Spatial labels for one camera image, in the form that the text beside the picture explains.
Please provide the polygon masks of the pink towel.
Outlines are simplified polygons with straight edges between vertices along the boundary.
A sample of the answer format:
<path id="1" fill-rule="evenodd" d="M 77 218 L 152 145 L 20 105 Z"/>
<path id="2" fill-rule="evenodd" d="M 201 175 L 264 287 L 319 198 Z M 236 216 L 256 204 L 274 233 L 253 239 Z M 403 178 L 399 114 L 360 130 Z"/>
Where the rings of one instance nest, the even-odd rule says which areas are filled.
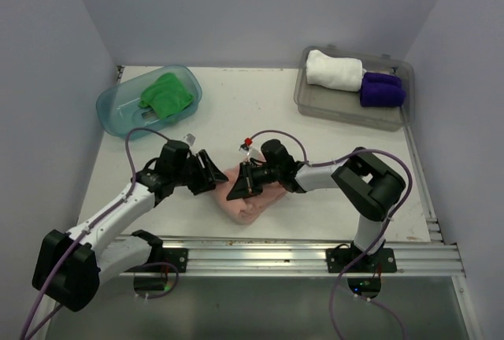
<path id="1" fill-rule="evenodd" d="M 258 196 L 228 201 L 227 196 L 238 178 L 239 166 L 227 169 L 224 174 L 228 181 L 218 184 L 211 193 L 219 207 L 238 224 L 252 224 L 266 209 L 287 195 L 287 191 L 279 183 L 270 183 L 263 186 L 263 191 Z"/>

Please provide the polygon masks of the dark purple towel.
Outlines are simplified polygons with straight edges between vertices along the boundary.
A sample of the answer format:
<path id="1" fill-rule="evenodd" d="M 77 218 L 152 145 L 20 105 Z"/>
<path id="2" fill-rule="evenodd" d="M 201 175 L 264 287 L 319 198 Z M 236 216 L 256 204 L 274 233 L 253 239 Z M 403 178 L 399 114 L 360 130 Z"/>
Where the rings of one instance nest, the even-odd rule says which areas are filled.
<path id="1" fill-rule="evenodd" d="M 406 99 L 406 92 L 395 85 L 386 83 L 372 83 L 363 85 L 360 91 L 362 107 L 398 108 Z"/>

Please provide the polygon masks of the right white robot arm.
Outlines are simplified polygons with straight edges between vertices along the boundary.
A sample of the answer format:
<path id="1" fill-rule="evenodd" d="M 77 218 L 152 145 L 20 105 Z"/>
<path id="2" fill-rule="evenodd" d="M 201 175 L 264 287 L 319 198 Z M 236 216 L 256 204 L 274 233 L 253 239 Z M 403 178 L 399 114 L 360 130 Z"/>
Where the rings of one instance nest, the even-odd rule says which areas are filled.
<path id="1" fill-rule="evenodd" d="M 294 194 L 339 189 L 360 215 L 350 253 L 352 265 L 365 272 L 378 263 L 377 251 L 384 244 L 385 228 L 406 189 L 406 181 L 376 156 L 385 152 L 358 147 L 336 161 L 308 164 L 295 160 L 280 141 L 273 139 L 261 146 L 261 153 L 263 161 L 252 159 L 239 164 L 226 200 L 257 197 L 264 186 L 273 183 Z"/>

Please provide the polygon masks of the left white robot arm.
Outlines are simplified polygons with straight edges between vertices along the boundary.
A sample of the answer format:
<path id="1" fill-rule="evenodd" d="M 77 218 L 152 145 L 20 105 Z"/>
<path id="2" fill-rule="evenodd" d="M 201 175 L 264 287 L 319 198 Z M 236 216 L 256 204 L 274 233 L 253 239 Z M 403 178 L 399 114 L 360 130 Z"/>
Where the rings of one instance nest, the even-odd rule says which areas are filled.
<path id="1" fill-rule="evenodd" d="M 78 312 L 103 283 L 122 272 L 140 268 L 161 274 L 174 272 L 176 266 L 166 257 L 156 235 L 137 230 L 121 243 L 116 237 L 177 187 L 198 195 L 227 181 L 205 150 L 167 151 L 150 159 L 101 212 L 66 232 L 52 230 L 44 237 L 33 287 Z"/>

